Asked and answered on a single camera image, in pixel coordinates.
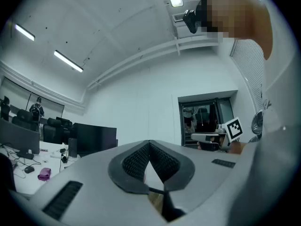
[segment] pink object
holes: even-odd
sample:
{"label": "pink object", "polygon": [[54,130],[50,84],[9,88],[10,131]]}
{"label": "pink object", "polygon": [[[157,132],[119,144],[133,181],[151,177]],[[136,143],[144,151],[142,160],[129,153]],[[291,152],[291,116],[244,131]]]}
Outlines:
{"label": "pink object", "polygon": [[43,168],[38,175],[38,179],[41,181],[47,181],[50,179],[51,169],[50,168]]}

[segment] ceiling vent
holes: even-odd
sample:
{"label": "ceiling vent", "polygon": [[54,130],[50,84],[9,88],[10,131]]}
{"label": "ceiling vent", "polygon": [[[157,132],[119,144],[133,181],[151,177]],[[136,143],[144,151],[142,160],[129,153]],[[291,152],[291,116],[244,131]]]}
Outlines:
{"label": "ceiling vent", "polygon": [[173,14],[174,22],[176,23],[176,22],[183,21],[183,16],[184,13]]}

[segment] desk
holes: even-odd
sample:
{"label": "desk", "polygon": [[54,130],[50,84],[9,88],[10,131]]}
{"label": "desk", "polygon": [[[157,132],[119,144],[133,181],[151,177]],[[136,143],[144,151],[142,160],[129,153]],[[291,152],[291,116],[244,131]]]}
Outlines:
{"label": "desk", "polygon": [[[15,185],[16,185],[16,190],[18,193],[23,194],[24,196],[32,196],[43,184],[47,183],[47,181],[41,181],[38,180],[38,175],[41,172],[42,168],[51,168],[51,175],[50,179],[53,178],[56,174],[59,173],[60,170],[60,159],[59,158],[54,158],[50,157],[50,155],[53,152],[58,151],[59,149],[64,148],[65,145],[60,145],[60,144],[52,144],[52,143],[47,143],[47,142],[42,142],[40,141],[40,149],[47,149],[48,152],[40,152],[39,155],[34,156],[34,160],[38,161],[41,163],[41,165],[33,165],[34,171],[26,174],[25,172],[22,172],[22,169],[24,169],[26,166],[21,165],[18,163],[18,167],[15,168],[14,170],[14,180],[15,180]],[[0,148],[0,153],[4,154],[7,156],[7,152],[5,151],[4,148]],[[14,160],[12,155],[9,155],[9,158],[11,160]],[[64,167],[70,166],[71,164],[74,163],[78,158],[71,158],[69,157],[69,161],[67,163],[62,163],[61,164],[61,171],[64,170]],[[33,160],[28,160],[25,159],[26,164],[34,164],[35,162]]]}

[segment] ceiling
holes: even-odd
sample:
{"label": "ceiling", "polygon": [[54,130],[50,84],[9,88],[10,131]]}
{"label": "ceiling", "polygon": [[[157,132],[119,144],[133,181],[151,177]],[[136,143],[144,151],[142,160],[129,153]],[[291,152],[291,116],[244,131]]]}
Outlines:
{"label": "ceiling", "polygon": [[[183,0],[184,6],[173,8],[168,0],[24,0],[3,30],[0,59],[47,87],[55,77],[64,81],[63,87],[82,93],[117,63],[174,40],[171,15],[194,9],[198,1]],[[36,40],[16,32],[12,24],[20,24]],[[60,61],[55,50],[84,71]]]}

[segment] white desk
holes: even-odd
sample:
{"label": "white desk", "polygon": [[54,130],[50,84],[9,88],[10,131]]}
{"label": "white desk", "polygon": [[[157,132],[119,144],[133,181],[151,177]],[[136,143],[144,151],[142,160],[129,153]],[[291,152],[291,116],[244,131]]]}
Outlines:
{"label": "white desk", "polygon": [[[24,171],[22,172],[22,169],[24,169],[26,166],[21,165],[18,163],[18,167],[15,168],[14,174],[19,175],[20,177],[14,175],[16,190],[18,193],[23,194],[24,196],[31,196],[33,195],[43,184],[47,183],[47,181],[41,181],[38,180],[38,175],[41,172],[43,168],[50,168],[51,169],[51,175],[50,180],[53,178],[56,174],[59,173],[60,170],[60,158],[54,158],[50,157],[50,155],[55,152],[56,155],[59,155],[59,152],[57,152],[59,149],[64,148],[65,145],[59,145],[59,144],[52,144],[47,142],[40,141],[40,149],[47,149],[48,152],[41,152],[39,155],[34,156],[34,160],[41,163],[41,165],[33,165],[34,171],[26,174]],[[4,148],[0,148],[0,153],[7,156],[7,152]],[[67,163],[61,163],[61,171],[64,170],[64,167],[70,166],[74,163],[78,158],[71,158],[69,157],[69,161]],[[35,162],[33,160],[25,159],[26,164],[34,164]]]}

